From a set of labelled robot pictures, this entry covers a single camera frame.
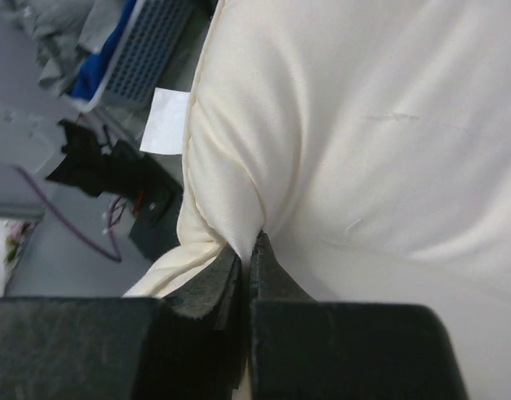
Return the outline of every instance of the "gray plastic basket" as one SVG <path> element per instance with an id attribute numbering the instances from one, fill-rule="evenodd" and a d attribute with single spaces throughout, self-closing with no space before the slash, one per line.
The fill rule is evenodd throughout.
<path id="1" fill-rule="evenodd" d="M 192 11 L 189 0 L 138 0 L 92 100 L 65 98 L 81 113 L 145 107 Z"/>

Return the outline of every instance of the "white cloth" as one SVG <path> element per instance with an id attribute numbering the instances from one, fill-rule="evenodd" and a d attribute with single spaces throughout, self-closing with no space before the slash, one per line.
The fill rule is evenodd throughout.
<path id="1" fill-rule="evenodd" d="M 318 299 L 430 306 L 471 398 L 511 399 L 511 1 L 222 0 L 183 175 L 182 246 L 129 295 L 263 228 Z"/>

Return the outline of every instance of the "clothing tag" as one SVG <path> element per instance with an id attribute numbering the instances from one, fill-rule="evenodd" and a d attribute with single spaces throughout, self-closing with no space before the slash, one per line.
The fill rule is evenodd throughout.
<path id="1" fill-rule="evenodd" d="M 189 92 L 155 88 L 140 150 L 155 154 L 181 154 Z"/>

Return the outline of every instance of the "blue cloth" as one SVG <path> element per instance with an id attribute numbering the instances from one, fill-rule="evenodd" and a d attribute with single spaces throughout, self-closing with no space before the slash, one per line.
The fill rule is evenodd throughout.
<path id="1" fill-rule="evenodd" d="M 99 84 L 107 72 L 108 64 L 113 57 L 116 47 L 120 43 L 123 30 L 128 25 L 136 2 L 137 0 L 126 0 L 123 4 L 122 16 L 118 21 L 118 25 L 105 41 L 105 44 L 103 44 L 102 51 L 99 54 L 91 54 L 88 56 L 83 65 L 79 68 L 77 81 L 69 93 L 71 97 L 92 100 L 98 90 Z"/>

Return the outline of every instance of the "gray cloth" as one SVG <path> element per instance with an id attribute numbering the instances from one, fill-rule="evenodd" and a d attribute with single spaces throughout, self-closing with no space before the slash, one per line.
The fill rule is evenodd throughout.
<path id="1" fill-rule="evenodd" d="M 118 24 L 123 0 L 0 0 L 0 12 L 37 44 L 38 84 L 56 96 L 74 84 L 90 53 Z"/>

